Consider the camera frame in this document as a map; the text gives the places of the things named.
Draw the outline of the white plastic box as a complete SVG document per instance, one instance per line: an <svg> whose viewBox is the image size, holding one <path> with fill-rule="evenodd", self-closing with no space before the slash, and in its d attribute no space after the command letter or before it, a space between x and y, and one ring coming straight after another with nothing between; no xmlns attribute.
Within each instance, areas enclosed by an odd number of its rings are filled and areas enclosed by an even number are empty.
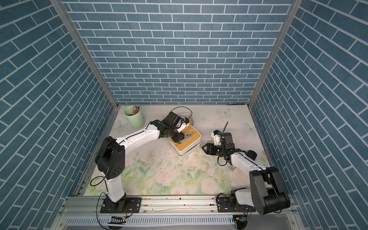
<svg viewBox="0 0 368 230"><path fill-rule="evenodd" d="M200 141L193 142L191 144L188 143L175 143L172 140L170 140L170 147L176 153L176 155L179 158L184 158L186 156L189 156L190 154L194 153L196 150L199 150L200 148Z"/></svg>

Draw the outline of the white box with bamboo lid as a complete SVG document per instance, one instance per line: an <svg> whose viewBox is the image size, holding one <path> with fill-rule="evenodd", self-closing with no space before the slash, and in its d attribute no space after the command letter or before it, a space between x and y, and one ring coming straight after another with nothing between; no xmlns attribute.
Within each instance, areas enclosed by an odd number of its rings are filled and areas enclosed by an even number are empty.
<svg viewBox="0 0 368 230"><path fill-rule="evenodd" d="M182 133L184 135L190 133L190 132L193 132L193 135L188 138L185 143L188 143L188 144L191 144L193 142L196 142L196 141L200 141L201 142L201 134L192 126L192 125L189 125L187 128L185 128Z"/></svg>

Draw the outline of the bamboo lid with slot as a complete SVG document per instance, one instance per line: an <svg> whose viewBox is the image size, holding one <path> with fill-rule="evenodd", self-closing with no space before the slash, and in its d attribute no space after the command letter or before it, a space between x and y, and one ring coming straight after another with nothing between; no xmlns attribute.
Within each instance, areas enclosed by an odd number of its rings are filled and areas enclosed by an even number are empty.
<svg viewBox="0 0 368 230"><path fill-rule="evenodd" d="M189 123L190 123L190 125L192 125L192 126L194 125L193 117L190 117L190 118L189 118Z"/></svg>

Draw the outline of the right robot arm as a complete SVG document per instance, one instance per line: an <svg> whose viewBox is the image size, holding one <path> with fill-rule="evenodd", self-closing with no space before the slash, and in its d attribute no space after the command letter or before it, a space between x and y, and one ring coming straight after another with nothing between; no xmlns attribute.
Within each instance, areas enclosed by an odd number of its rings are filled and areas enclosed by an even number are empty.
<svg viewBox="0 0 368 230"><path fill-rule="evenodd" d="M227 198L234 211L241 212L246 206L251 206L265 215L290 207L288 190L276 167L256 163L257 154L236 148L229 132L215 130L211 136L214 142L202 147L205 154L221 157L249 176L250 188L233 190Z"/></svg>

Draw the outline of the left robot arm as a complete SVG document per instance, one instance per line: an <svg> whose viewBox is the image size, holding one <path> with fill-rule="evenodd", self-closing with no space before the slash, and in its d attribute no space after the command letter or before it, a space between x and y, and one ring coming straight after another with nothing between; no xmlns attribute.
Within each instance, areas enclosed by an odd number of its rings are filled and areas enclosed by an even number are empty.
<svg viewBox="0 0 368 230"><path fill-rule="evenodd" d="M127 196L120 175L125 168L126 155L144 144L160 138L171 138L175 143L183 140L183 130L190 125L189 118L181 118L170 112L163 120L153 120L145 128L114 139L105 138L95 158L99 171L103 174L107 194L101 211L121 213L126 211Z"/></svg>

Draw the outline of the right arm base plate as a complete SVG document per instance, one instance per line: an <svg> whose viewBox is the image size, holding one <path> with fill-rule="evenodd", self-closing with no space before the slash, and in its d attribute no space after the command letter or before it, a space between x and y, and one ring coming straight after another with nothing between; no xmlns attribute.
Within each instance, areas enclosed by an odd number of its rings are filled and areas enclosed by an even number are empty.
<svg viewBox="0 0 368 230"><path fill-rule="evenodd" d="M219 213L225 212L241 212L244 213L245 211L256 212L256 209L252 206L248 205L241 205L239 204L235 196L233 195L225 195L220 193L215 198L217 209Z"/></svg>

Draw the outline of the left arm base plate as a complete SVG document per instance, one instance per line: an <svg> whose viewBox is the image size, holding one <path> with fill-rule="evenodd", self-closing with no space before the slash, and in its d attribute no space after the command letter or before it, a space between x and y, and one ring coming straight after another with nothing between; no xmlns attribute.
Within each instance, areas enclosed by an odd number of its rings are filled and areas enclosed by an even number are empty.
<svg viewBox="0 0 368 230"><path fill-rule="evenodd" d="M124 196L119 201L113 202L108 196L105 196L100 212L101 213L139 213L141 206L141 197Z"/></svg>

